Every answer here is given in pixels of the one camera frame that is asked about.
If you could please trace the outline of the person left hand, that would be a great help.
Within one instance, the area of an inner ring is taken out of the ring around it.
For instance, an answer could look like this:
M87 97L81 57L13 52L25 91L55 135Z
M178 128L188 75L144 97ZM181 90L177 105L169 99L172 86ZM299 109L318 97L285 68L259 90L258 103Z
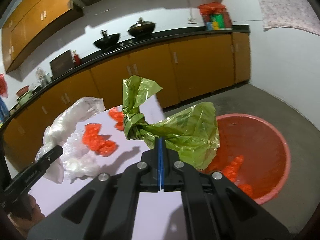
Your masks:
M27 238L33 226L45 219L45 215L42 213L36 199L30 194L28 195L28 202L29 204L27 206L30 207L29 211L25 212L23 207L22 211L16 211L8 215L11 223L24 239Z

